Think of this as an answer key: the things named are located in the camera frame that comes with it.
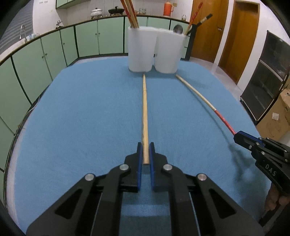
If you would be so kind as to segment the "right hand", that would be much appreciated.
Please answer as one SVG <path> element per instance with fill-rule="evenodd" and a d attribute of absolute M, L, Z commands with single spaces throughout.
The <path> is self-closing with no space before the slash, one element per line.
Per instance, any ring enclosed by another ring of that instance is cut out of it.
<path fill-rule="evenodd" d="M 265 211 L 274 210 L 277 205 L 286 206 L 290 202 L 289 197 L 282 196 L 276 186 L 272 183 L 265 199 Z"/>

